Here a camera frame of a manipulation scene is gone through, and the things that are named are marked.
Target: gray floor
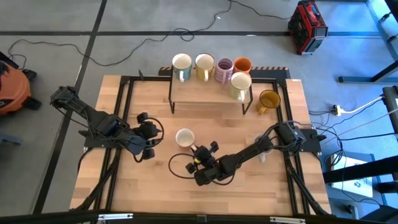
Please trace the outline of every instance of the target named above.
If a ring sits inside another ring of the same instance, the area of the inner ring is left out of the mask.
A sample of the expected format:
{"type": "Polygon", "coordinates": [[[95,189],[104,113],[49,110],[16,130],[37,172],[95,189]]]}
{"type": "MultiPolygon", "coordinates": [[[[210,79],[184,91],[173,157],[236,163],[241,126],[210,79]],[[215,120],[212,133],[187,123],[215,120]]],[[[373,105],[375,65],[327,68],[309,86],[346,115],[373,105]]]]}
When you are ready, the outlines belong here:
{"type": "MultiPolygon", "coordinates": [[[[294,0],[244,1],[261,13],[289,17],[297,4],[294,0]]],[[[100,0],[51,1],[0,0],[0,14],[10,22],[1,23],[1,30],[92,30],[100,0]]],[[[377,28],[364,3],[317,3],[330,31],[376,32],[377,28]]],[[[177,27],[199,29],[208,26],[216,11],[228,7],[226,1],[184,0],[113,0],[108,1],[99,30],[172,30],[177,27]]],[[[233,4],[229,13],[220,15],[210,30],[285,31],[286,20],[259,17],[249,9],[233,4]]],[[[0,51],[21,37],[0,36],[0,51]]],[[[87,36],[81,37],[23,37],[31,41],[47,40],[74,43],[84,51],[87,36]]],[[[146,36],[97,37],[91,56],[101,63],[124,58],[146,36]]],[[[33,83],[33,94],[43,102],[39,111],[22,110],[13,117],[0,118],[0,131],[14,134],[24,140],[21,146],[2,146],[0,150],[0,215],[30,213],[40,183],[49,162],[53,140],[59,128],[61,115],[49,106],[49,96],[60,85],[74,85],[82,56],[69,47],[19,44],[16,54],[27,56],[27,68],[38,72],[33,83]]],[[[127,61],[112,67],[99,67],[89,63],[81,86],[80,98],[95,105],[103,75],[156,75],[159,67],[168,66],[171,58],[185,52],[192,57],[208,52],[215,58],[245,56],[257,66],[286,66],[292,78],[303,80],[307,104],[311,110],[327,110],[339,104],[350,110],[367,103],[381,94],[383,85],[342,85],[336,82],[340,75],[374,75],[393,62],[384,42],[379,37],[329,37],[313,55],[298,56],[290,37],[196,36],[184,42],[177,36],[164,42],[148,42],[127,61]]],[[[337,126],[342,132],[386,113],[382,103],[337,126]]],[[[344,117],[330,117],[330,124],[344,117]]],[[[324,118],[313,118],[313,121],[324,118]]],[[[57,170],[50,188],[44,212],[65,211],[76,179],[76,166],[82,154],[83,138],[71,124],[62,148],[57,170]]],[[[376,134],[376,130],[392,131],[387,118],[357,129],[347,138],[376,134]]],[[[373,153],[376,159],[396,155],[398,147],[394,137],[364,139],[345,143],[353,152],[373,153]]],[[[337,150],[331,142],[325,154],[337,150]]],[[[398,200],[389,198],[389,205],[398,207],[398,200]]]]}

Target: orange mug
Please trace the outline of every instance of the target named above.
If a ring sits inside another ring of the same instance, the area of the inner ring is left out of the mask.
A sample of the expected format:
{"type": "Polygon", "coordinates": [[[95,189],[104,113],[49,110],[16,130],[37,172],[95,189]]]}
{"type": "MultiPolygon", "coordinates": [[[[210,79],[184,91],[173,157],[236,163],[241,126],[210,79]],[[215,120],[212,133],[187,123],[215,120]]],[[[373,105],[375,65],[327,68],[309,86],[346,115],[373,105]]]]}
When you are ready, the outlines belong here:
{"type": "Polygon", "coordinates": [[[252,64],[251,61],[245,57],[238,57],[234,62],[234,73],[235,72],[244,72],[248,75],[251,70],[252,64]]]}

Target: white cable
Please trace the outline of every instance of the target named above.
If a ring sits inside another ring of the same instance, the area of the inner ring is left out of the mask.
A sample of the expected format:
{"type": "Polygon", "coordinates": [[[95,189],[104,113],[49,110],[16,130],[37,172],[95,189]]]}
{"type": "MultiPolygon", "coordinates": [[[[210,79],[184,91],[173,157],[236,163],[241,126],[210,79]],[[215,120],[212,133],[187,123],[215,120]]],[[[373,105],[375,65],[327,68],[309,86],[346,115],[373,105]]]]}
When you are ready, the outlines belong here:
{"type": "Polygon", "coordinates": [[[371,120],[371,121],[368,121],[368,122],[366,122],[366,123],[364,123],[364,124],[361,124],[361,125],[359,125],[359,126],[357,126],[357,127],[351,128],[351,129],[349,129],[349,130],[347,130],[347,131],[345,131],[345,132],[343,132],[343,133],[341,133],[341,134],[338,134],[338,135],[336,135],[334,138],[332,138],[332,139],[330,139],[329,141],[323,143],[321,146],[324,146],[326,143],[330,142],[331,140],[333,140],[333,139],[335,139],[335,138],[337,138],[337,137],[342,136],[343,134],[345,134],[345,133],[347,133],[347,132],[349,132],[349,131],[352,131],[352,130],[357,129],[357,128],[360,128],[360,127],[362,127],[362,126],[364,126],[364,125],[370,124],[370,123],[372,123],[372,122],[374,122],[374,121],[377,121],[377,120],[379,120],[379,119],[381,119],[381,118],[383,118],[383,117],[385,117],[385,116],[387,116],[387,115],[390,115],[390,114],[392,114],[392,113],[394,113],[394,112],[396,112],[396,111],[398,111],[398,108],[395,109],[395,110],[392,110],[392,111],[390,111],[390,112],[388,112],[388,113],[386,113],[385,115],[383,115],[383,116],[381,116],[381,117],[378,117],[378,118],[373,119],[373,120],[371,120]]]}
{"type": "Polygon", "coordinates": [[[375,101],[377,101],[377,100],[380,100],[381,98],[383,98],[383,96],[379,96],[379,97],[377,97],[376,99],[370,101],[369,103],[366,103],[365,105],[361,106],[360,108],[356,108],[356,109],[353,110],[353,111],[345,111],[345,110],[341,109],[341,113],[342,113],[342,114],[343,114],[343,113],[355,113],[355,112],[359,111],[360,109],[364,108],[365,106],[370,105],[371,103],[373,103],[373,102],[375,102],[375,101]]]}

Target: amber glass mug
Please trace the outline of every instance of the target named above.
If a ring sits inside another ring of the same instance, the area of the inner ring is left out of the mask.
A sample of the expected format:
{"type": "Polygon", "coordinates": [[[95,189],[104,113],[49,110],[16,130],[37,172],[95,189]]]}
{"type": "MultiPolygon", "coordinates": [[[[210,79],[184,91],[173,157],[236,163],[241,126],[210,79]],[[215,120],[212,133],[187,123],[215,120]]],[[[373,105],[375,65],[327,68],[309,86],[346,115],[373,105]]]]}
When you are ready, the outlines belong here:
{"type": "Polygon", "coordinates": [[[272,90],[264,90],[260,93],[259,101],[257,102],[256,109],[258,115],[264,114],[266,109],[274,109],[280,105],[280,97],[278,93],[272,90]]]}

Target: wooden shelf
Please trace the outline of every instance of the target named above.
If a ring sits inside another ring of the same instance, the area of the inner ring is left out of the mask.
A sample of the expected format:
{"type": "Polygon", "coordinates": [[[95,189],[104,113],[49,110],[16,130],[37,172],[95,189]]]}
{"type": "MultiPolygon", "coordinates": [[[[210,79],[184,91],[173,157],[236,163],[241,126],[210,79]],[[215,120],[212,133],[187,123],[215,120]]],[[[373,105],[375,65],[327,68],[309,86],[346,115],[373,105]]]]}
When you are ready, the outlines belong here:
{"type": "Polygon", "coordinates": [[[230,84],[222,86],[215,80],[214,72],[215,69],[207,82],[197,78],[195,69],[191,71],[191,78],[183,83],[173,74],[170,81],[171,101],[174,103],[249,103],[251,101],[251,90],[246,93],[243,102],[230,97],[230,84]]]}

